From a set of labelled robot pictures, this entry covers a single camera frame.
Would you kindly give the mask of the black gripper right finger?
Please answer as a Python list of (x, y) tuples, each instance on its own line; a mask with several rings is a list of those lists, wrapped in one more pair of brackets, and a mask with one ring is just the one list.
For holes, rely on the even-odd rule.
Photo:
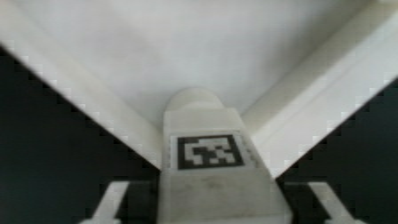
[(281, 184), (294, 211), (294, 224), (368, 224), (351, 213), (328, 182)]

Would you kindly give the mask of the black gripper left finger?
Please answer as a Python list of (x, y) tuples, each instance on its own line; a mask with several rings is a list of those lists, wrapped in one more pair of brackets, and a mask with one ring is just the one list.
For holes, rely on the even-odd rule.
[(150, 224), (155, 210), (153, 196), (150, 181), (113, 181), (93, 215), (79, 224)]

